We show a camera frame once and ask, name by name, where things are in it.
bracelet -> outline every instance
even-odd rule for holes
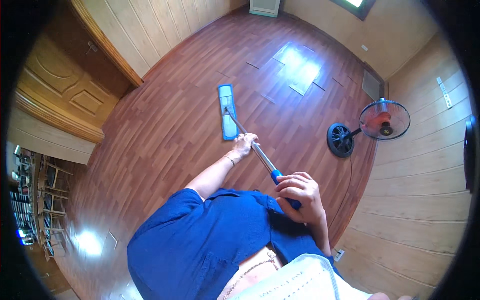
[[[228,159],[232,162],[233,166],[235,166],[235,162],[233,161],[233,159],[231,159],[231,158],[228,157],[227,155],[224,155],[224,157],[228,158]]]

fan base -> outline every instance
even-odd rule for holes
[[[352,154],[353,136],[350,133],[350,129],[342,123],[332,124],[328,128],[327,144],[335,156],[345,158]]]

standing fan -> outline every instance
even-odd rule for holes
[[[342,123],[328,128],[327,143],[333,154],[349,157],[353,151],[353,137],[360,132],[378,141],[394,140],[404,135],[410,126],[410,115],[400,103],[380,98],[363,109],[359,125],[360,128],[353,132]]]

white cabinet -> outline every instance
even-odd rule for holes
[[[280,0],[250,0],[250,13],[276,17]]]

fan pole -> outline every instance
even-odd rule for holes
[[[353,131],[353,132],[350,132],[349,134],[347,134],[346,136],[343,137],[343,140],[347,140],[349,138],[352,138],[354,137],[355,135],[359,134],[361,132],[361,128],[359,127],[357,130]]]

